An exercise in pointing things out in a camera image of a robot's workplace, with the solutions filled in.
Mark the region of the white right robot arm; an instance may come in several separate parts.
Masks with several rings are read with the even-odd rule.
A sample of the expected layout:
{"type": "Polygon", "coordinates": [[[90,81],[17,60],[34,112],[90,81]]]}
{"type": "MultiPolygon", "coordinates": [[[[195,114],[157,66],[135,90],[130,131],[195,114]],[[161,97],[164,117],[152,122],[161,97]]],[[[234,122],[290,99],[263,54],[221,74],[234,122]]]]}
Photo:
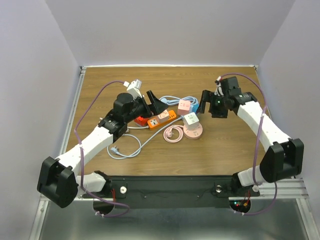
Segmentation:
{"type": "Polygon", "coordinates": [[[216,95],[203,90],[197,112],[203,114],[207,103],[212,118],[226,118],[228,112],[233,111],[256,135],[255,148],[262,145],[265,151],[260,163],[255,153],[251,168],[232,175],[230,189],[233,194],[242,195],[248,187],[275,183],[302,172],[304,143],[284,133],[250,92],[216,95]]]}

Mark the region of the white cube socket adapter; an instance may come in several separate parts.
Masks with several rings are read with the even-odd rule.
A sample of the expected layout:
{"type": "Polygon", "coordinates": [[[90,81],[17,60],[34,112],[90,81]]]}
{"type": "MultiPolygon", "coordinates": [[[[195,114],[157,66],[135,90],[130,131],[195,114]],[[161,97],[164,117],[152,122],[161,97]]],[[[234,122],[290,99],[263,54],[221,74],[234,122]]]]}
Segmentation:
{"type": "Polygon", "coordinates": [[[187,130],[193,130],[199,125],[199,119],[195,112],[183,116],[183,123],[187,130]]]}

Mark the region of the blue socket adapter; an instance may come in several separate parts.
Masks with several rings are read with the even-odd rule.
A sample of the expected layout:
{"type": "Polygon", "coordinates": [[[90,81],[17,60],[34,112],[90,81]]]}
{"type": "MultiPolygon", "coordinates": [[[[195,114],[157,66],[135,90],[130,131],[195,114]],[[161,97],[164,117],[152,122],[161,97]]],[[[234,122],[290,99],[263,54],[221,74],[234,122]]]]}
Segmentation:
{"type": "Polygon", "coordinates": [[[189,110],[189,112],[190,113],[195,113],[195,114],[197,114],[197,110],[198,110],[198,108],[199,108],[199,103],[192,103],[191,105],[190,105],[190,110],[189,110]]]}

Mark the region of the pink patterned cube adapter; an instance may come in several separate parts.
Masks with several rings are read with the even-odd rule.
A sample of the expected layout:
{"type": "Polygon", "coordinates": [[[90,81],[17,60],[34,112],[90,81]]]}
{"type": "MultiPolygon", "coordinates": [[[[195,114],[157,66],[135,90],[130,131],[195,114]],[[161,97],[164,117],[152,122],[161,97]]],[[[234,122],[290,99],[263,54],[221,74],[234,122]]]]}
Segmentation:
{"type": "Polygon", "coordinates": [[[167,110],[165,110],[162,113],[158,114],[156,116],[156,119],[157,119],[158,123],[164,123],[169,120],[169,116],[170,116],[169,112],[167,110]]]}

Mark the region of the red cube adapter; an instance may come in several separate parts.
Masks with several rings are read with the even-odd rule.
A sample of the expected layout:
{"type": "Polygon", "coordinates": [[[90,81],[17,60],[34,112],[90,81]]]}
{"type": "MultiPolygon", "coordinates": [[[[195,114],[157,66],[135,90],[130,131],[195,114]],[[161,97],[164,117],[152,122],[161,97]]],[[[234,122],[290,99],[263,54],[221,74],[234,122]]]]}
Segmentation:
{"type": "Polygon", "coordinates": [[[144,117],[139,116],[134,119],[134,122],[140,127],[146,127],[148,125],[148,120],[149,120],[148,117],[144,118],[144,117]]]}

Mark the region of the pink round power strip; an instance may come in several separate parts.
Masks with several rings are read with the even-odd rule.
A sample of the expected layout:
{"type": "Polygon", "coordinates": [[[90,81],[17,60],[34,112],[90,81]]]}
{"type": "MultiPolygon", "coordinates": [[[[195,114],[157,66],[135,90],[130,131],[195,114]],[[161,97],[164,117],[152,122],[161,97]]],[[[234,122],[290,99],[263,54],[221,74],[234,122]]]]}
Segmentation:
{"type": "Polygon", "coordinates": [[[187,127],[184,125],[172,125],[167,127],[163,132],[163,138],[166,142],[175,144],[180,142],[183,137],[186,137],[190,140],[197,140],[201,137],[203,134],[203,127],[199,123],[198,126],[196,126],[194,129],[187,129],[187,127]],[[178,137],[175,139],[172,139],[173,137],[173,131],[177,131],[178,137]]]}

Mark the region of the orange power strip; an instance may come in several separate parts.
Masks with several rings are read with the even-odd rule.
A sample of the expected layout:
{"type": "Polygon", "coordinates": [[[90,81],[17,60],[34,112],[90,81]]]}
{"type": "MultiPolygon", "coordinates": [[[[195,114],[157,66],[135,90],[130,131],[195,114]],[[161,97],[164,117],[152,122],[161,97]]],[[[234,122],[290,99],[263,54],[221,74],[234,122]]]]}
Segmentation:
{"type": "Polygon", "coordinates": [[[156,115],[153,118],[150,118],[147,121],[147,126],[150,130],[155,130],[157,128],[163,127],[166,124],[171,123],[173,120],[177,119],[177,114],[174,110],[165,110],[159,115],[156,115]]]}

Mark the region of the pink cube socket adapter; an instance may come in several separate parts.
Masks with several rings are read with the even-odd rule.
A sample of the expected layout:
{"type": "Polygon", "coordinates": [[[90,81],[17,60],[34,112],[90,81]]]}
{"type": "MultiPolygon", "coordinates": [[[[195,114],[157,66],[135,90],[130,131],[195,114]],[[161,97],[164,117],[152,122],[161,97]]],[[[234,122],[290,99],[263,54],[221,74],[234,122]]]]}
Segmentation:
{"type": "Polygon", "coordinates": [[[191,102],[189,100],[180,99],[177,107],[177,114],[180,116],[185,116],[190,113],[191,102]]]}

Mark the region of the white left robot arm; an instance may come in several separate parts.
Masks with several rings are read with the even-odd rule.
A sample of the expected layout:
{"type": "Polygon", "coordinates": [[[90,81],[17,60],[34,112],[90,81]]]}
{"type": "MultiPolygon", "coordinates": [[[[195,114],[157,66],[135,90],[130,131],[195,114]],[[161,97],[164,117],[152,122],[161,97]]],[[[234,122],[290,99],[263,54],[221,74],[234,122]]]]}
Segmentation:
{"type": "Polygon", "coordinates": [[[37,191],[61,208],[67,207],[80,195],[97,193],[106,197],[111,193],[110,178],[101,171],[85,175],[84,167],[98,153],[115,143],[128,129],[128,123],[138,117],[150,118],[169,106],[160,101],[152,91],[144,97],[120,93],[113,108],[93,131],[69,151],[57,158],[47,157],[41,165],[37,191]]]}

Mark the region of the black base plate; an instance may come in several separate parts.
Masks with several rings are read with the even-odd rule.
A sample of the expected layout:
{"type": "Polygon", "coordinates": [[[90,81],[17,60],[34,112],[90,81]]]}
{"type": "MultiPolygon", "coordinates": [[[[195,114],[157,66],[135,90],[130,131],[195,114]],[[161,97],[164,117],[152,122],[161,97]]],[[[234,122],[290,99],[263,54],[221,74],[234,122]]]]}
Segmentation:
{"type": "Polygon", "coordinates": [[[111,177],[115,200],[132,209],[229,208],[230,198],[258,197],[251,187],[232,190],[230,175],[111,177]]]}

